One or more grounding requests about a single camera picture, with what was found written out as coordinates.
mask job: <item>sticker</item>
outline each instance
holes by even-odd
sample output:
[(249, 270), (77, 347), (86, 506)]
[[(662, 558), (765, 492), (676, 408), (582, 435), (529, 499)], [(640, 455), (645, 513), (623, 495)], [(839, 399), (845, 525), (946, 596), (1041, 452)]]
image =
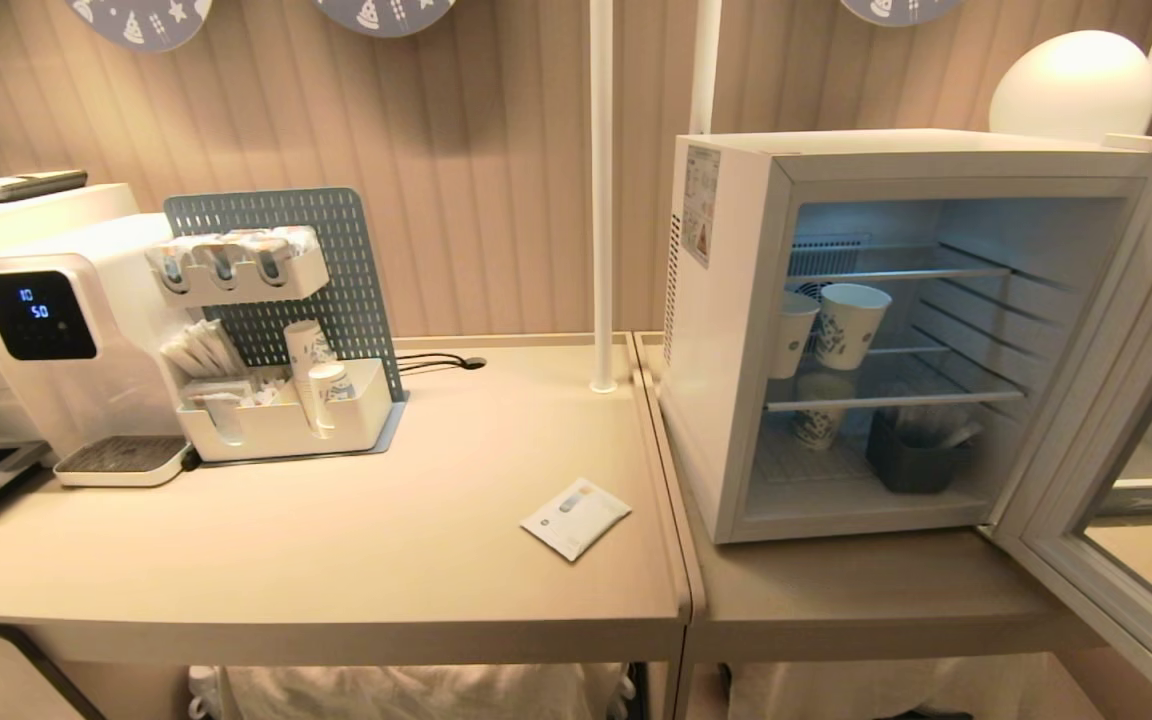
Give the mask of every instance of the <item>sticker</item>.
[(65, 0), (105, 40), (141, 53), (165, 53), (197, 35), (211, 0)]
[(963, 0), (842, 0), (856, 17), (879, 26), (916, 26), (956, 8)]
[(355, 32), (402, 37), (434, 24), (456, 0), (317, 0), (329, 18)]
[(714, 243), (714, 199), (718, 196), (718, 160), (722, 152), (687, 147), (687, 180), (682, 188), (682, 245), (708, 267)]

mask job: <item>white cloth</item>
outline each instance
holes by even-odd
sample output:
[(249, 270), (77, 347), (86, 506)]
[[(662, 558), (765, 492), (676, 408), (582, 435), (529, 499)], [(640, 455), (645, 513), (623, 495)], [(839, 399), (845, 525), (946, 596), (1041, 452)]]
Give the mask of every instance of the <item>white cloth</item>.
[(223, 720), (604, 720), (622, 664), (223, 667)]
[(1051, 655), (954, 657), (732, 667), (728, 720), (874, 720), (915, 707), (975, 720), (1047, 717)]

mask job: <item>gray container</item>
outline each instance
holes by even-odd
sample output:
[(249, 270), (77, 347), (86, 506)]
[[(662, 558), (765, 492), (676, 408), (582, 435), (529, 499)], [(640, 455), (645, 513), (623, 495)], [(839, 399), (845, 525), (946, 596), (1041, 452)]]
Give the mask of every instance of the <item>gray container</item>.
[(890, 492), (934, 495), (950, 486), (972, 455), (970, 444), (960, 447), (924, 448), (901, 442), (882, 414), (874, 414), (869, 429), (865, 458)]

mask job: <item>table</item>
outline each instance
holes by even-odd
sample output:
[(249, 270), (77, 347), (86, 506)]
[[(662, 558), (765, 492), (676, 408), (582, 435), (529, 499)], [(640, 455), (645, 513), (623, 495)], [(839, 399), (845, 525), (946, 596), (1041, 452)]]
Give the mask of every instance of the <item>table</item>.
[(692, 593), (679, 717), (712, 717), (717, 662), (1005, 655), (1100, 646), (1038, 579), (977, 530), (717, 546), (654, 396), (660, 333), (636, 333)]
[[(397, 341), (488, 365), (404, 376), (385, 454), (46, 482), (0, 510), (0, 623), (69, 661), (676, 662), (690, 593), (635, 350), (617, 334), (596, 395), (590, 342)], [(518, 521), (581, 477), (632, 511), (568, 564)]]

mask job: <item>fridge label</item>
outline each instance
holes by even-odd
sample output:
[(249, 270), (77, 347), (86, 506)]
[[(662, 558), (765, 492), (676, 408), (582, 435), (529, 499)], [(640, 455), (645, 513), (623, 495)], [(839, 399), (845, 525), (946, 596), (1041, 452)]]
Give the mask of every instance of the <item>fridge label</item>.
[(721, 152), (687, 147), (687, 182), (682, 195), (682, 245), (708, 267), (714, 242), (714, 197), (718, 196), (718, 160)]

